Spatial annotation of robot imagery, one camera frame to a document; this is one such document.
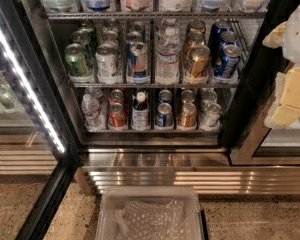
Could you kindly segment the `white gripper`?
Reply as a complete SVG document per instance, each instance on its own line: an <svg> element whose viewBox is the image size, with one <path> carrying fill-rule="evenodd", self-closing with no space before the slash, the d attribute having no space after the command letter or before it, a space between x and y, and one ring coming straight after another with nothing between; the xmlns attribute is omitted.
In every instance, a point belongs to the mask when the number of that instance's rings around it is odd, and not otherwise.
<svg viewBox="0 0 300 240"><path fill-rule="evenodd" d="M275 101L264 120L268 128L286 128L300 118L300 4L287 23L282 22L276 26L263 39L262 44L272 49L283 44L283 56L299 63L286 74L277 74Z"/></svg>

